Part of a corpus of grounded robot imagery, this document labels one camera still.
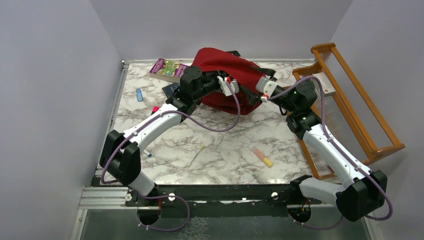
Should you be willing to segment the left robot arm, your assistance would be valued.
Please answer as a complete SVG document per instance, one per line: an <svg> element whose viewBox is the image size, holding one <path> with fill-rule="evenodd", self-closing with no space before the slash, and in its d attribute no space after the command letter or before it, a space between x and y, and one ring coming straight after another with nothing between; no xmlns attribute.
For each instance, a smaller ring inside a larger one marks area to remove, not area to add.
<svg viewBox="0 0 424 240"><path fill-rule="evenodd" d="M114 129L106 135L99 160L101 183L111 184L105 179L110 174L114 182L136 191L144 205L155 203L157 185L142 171L141 152L163 133L190 119L203 98L217 93L235 100L237 91L237 83L228 76L202 72L197 66L186 68L179 87L157 111L134 127L123 132Z"/></svg>

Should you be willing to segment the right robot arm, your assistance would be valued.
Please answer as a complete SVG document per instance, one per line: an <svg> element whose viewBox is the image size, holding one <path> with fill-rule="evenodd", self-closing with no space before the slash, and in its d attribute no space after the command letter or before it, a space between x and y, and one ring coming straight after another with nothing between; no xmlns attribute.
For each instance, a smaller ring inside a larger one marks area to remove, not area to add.
<svg viewBox="0 0 424 240"><path fill-rule="evenodd" d="M307 198L331 204L341 215L355 222L363 217L385 221L392 217L394 207L386 194L387 176L373 171L357 160L326 126L325 109L318 116L312 105L318 97L325 98L320 80L307 76L283 89L276 82L262 78L256 85L261 101L271 102L290 112L287 126L300 140L313 147L341 180L335 184L304 177L288 190L289 199L300 204Z"/></svg>

